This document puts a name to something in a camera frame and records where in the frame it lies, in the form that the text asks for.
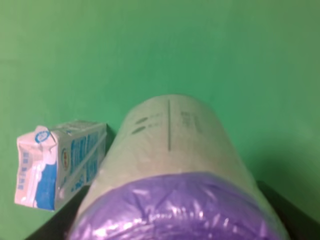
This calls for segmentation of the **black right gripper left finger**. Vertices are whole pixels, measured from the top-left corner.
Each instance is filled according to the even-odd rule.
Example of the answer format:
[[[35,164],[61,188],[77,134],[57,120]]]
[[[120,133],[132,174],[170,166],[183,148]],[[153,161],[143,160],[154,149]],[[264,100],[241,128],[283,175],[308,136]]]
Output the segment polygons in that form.
[[[77,211],[89,191],[89,186],[83,187],[65,206],[51,219],[30,234],[26,240],[66,240]]]

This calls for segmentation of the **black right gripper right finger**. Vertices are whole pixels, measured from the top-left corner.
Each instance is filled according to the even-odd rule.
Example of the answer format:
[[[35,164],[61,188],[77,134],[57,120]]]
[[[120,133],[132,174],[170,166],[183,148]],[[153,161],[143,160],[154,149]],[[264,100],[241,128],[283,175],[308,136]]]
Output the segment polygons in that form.
[[[263,181],[257,185],[276,211],[292,240],[320,240],[320,223]]]

